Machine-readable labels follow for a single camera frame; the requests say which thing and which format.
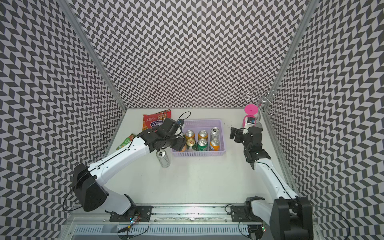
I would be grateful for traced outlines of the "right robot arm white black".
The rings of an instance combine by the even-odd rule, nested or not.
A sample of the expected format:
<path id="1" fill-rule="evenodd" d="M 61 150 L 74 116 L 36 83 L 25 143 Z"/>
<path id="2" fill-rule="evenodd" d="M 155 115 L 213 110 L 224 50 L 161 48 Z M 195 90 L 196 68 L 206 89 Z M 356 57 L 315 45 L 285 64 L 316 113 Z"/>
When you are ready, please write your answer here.
<path id="1" fill-rule="evenodd" d="M 273 200 L 269 204 L 255 196 L 248 198 L 246 205 L 252 216 L 268 224 L 275 240 L 312 240 L 312 206 L 277 172 L 271 156 L 262 147 L 262 131 L 259 127 L 231 128 L 230 139 L 243 145 L 246 162 L 261 177 Z"/>

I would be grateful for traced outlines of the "lavender plastic basket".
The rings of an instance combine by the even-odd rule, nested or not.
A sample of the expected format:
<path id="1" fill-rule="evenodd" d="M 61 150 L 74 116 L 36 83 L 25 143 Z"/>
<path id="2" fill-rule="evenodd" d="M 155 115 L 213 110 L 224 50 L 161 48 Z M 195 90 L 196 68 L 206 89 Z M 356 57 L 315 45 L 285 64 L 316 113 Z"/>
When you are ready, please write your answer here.
<path id="1" fill-rule="evenodd" d="M 187 149 L 183 152 L 172 150 L 174 157 L 213 157 L 226 152 L 224 127 L 219 119 L 185 120 L 185 137 L 195 137 L 195 149 L 192 140 L 187 140 Z"/>

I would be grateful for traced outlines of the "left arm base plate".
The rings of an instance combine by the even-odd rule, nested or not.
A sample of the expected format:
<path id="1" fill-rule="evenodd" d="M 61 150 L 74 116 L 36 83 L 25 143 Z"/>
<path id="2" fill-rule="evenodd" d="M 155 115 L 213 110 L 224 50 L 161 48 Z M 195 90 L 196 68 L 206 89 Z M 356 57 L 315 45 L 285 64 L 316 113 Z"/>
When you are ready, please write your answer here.
<path id="1" fill-rule="evenodd" d="M 110 222 L 128 223 L 131 222 L 134 217 L 140 218 L 141 223 L 147 223 L 152 215 L 153 206 L 131 206 L 124 214 L 118 215 L 112 213 L 110 216 Z"/>

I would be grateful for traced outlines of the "white Monster can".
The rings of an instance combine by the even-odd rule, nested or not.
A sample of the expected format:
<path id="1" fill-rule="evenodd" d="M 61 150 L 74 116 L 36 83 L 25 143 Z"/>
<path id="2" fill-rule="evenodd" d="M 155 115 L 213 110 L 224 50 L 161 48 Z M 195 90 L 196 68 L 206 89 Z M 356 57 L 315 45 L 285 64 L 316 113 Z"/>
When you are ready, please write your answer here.
<path id="1" fill-rule="evenodd" d="M 210 131 L 210 139 L 219 139 L 220 129 L 218 127 L 213 127 Z"/>
<path id="2" fill-rule="evenodd" d="M 158 150 L 156 156 L 162 168 L 168 168 L 171 165 L 167 152 L 164 149 Z"/>

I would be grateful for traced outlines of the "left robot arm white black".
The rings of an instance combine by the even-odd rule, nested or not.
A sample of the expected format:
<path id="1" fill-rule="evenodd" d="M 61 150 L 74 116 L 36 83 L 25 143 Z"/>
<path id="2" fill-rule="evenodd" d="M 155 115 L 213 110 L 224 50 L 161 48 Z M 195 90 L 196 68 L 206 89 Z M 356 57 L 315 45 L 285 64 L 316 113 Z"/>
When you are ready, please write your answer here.
<path id="1" fill-rule="evenodd" d="M 128 195 L 118 194 L 106 183 L 118 172 L 139 158 L 165 148 L 180 151 L 186 144 L 182 136 L 184 121 L 166 118 L 160 126 L 139 133 L 132 142 L 108 157 L 90 164 L 79 164 L 74 169 L 73 191 L 85 212 L 103 208 L 107 212 L 124 215 L 134 202 Z"/>

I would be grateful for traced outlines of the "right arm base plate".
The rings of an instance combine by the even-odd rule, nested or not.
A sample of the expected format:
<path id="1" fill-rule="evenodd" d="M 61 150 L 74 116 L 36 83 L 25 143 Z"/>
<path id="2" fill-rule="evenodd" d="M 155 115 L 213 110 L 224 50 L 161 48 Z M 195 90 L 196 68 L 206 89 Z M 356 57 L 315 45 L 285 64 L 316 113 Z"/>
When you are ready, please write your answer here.
<path id="1" fill-rule="evenodd" d="M 226 210 L 231 215 L 232 222 L 239 223 L 239 222 L 255 222 L 255 223 L 262 223 L 263 220 L 259 217 L 256 217 L 253 215 L 251 210 L 247 210 L 245 206 L 233 206 L 230 205 Z"/>

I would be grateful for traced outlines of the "orange Fanta can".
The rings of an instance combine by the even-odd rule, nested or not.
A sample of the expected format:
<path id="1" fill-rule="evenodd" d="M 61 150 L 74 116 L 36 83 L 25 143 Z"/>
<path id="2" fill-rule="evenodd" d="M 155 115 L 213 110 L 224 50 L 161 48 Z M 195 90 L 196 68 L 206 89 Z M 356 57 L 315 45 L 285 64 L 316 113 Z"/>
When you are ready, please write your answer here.
<path id="1" fill-rule="evenodd" d="M 221 145 L 221 143 L 220 143 L 219 139 L 217 139 L 217 138 L 211 139 L 210 146 L 209 146 L 210 151 L 219 151 L 220 145 Z"/>

